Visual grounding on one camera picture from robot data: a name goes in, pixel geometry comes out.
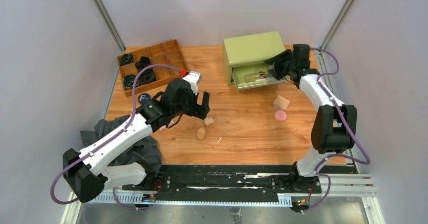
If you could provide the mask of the green metal drawer box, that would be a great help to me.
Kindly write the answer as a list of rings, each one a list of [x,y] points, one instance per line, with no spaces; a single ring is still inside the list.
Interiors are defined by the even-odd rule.
[[[222,45],[222,66],[227,85],[238,90],[264,87],[280,83],[268,72],[263,61],[285,50],[278,31],[226,38]],[[244,75],[259,71],[266,72],[265,79],[244,82]]]

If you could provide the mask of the frosted glass perfume bottle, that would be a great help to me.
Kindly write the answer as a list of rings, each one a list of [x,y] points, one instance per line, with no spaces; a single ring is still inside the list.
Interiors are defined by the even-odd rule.
[[[257,80],[265,79],[266,77],[267,75],[266,75],[266,72],[264,71],[250,73],[250,74],[244,75],[244,82],[245,83],[255,82]]]

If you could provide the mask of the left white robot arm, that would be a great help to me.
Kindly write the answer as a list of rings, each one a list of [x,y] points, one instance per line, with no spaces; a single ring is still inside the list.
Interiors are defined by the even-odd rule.
[[[137,185],[142,190],[154,186],[153,174],[143,165],[109,164],[137,141],[150,136],[175,117],[187,115],[204,120],[209,112],[209,93],[204,92],[202,104],[197,104],[198,84],[202,76],[191,72],[182,79],[171,81],[164,92],[136,108],[134,114],[120,126],[95,143],[63,154],[63,171],[68,185],[82,203],[96,198],[106,188]]]

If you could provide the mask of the tan square sponge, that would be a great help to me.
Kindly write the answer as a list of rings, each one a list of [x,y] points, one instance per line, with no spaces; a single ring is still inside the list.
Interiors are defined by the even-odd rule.
[[[290,103],[291,103],[290,100],[278,95],[277,98],[274,100],[272,105],[275,108],[277,108],[278,110],[285,111],[288,108],[288,106],[290,105]]]

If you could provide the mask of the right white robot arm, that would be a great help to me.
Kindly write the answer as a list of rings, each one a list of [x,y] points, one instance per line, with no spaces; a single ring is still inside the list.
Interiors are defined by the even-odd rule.
[[[321,80],[323,75],[311,68],[311,50],[307,44],[294,44],[292,49],[264,60],[267,71],[275,79],[289,77],[317,110],[310,136],[311,147],[293,164],[292,175],[288,178],[289,187],[295,192],[307,188],[308,177],[315,176],[330,158],[347,158],[344,152],[355,143],[357,109],[339,100]]]

